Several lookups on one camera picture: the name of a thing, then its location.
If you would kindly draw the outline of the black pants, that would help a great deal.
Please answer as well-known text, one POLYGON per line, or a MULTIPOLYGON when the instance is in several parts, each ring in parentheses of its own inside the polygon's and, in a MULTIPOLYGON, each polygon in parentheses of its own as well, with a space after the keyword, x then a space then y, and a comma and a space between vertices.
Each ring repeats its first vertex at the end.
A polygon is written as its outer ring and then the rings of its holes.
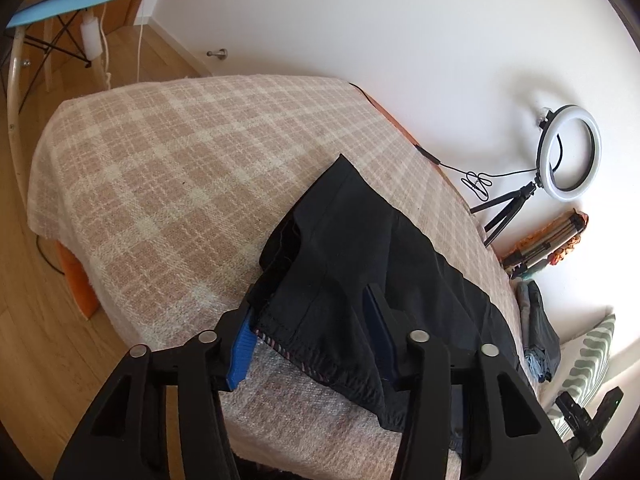
POLYGON ((491 342, 524 372, 506 319, 488 295, 344 156, 280 221, 259 265, 252 329, 313 380, 375 414, 386 430, 404 428, 408 396, 378 370, 364 318, 370 284, 413 328, 464 350, 491 342))

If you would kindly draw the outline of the green striped white pillow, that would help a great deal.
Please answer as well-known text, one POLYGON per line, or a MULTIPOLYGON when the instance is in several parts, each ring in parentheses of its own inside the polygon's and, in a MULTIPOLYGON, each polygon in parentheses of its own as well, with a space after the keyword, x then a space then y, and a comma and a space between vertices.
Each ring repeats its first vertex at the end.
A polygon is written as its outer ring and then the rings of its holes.
POLYGON ((615 314, 610 313, 598 325, 562 344, 560 365, 552 381, 539 388, 538 400, 562 440, 567 439, 570 427, 555 400, 568 392, 577 404, 586 406, 598 393, 608 374, 615 321, 615 314))

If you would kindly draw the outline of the folded dark clothes stack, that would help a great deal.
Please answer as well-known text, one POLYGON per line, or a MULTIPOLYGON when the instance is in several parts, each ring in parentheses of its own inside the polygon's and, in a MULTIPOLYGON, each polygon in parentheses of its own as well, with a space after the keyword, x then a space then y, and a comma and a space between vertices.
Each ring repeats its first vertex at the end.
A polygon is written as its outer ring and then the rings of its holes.
POLYGON ((561 362, 560 338, 544 310, 541 291, 534 280, 519 281, 516 300, 521 315, 525 361, 537 382, 551 382, 561 362))

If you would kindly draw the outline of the plaid beige bed blanket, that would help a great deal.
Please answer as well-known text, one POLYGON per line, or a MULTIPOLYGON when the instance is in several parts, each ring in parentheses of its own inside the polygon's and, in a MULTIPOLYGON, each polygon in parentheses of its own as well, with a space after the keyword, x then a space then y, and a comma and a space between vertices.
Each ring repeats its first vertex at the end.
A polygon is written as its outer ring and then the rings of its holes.
POLYGON ((27 220, 81 261, 126 344, 175 347, 238 306, 268 236, 340 156, 520 333, 458 191, 338 79, 179 79, 66 101, 32 158, 27 220))

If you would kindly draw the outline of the black mini tripod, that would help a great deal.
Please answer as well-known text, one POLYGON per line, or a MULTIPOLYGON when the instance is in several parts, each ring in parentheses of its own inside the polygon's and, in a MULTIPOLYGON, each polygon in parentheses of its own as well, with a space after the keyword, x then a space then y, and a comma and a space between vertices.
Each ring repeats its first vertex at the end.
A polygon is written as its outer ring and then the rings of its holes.
POLYGON ((524 204, 535 194, 536 188, 536 182, 532 181, 516 191, 503 194, 493 200, 488 200, 487 202, 470 209, 471 214, 478 214, 479 212, 490 209, 491 207, 504 204, 504 207, 498 212, 498 214, 496 214, 495 217, 489 220, 484 226, 486 238, 483 244, 485 247, 490 246, 511 223, 523 208, 524 204))

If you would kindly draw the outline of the metal door stopper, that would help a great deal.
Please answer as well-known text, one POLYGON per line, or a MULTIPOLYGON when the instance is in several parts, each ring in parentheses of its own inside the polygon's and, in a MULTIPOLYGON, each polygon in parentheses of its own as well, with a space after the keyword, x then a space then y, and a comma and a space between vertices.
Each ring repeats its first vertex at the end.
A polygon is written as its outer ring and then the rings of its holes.
POLYGON ((216 58, 219 61, 224 61, 228 58, 228 50, 227 49, 218 49, 216 51, 209 50, 206 52, 206 56, 208 58, 216 58))

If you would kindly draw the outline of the white spray bottle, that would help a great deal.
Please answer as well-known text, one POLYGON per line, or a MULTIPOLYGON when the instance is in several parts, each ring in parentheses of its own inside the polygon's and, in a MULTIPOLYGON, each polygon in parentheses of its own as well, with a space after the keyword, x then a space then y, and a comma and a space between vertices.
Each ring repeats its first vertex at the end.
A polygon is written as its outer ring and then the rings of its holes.
POLYGON ((82 12, 80 33, 86 58, 90 62, 100 58, 103 53, 100 21, 90 9, 82 12))

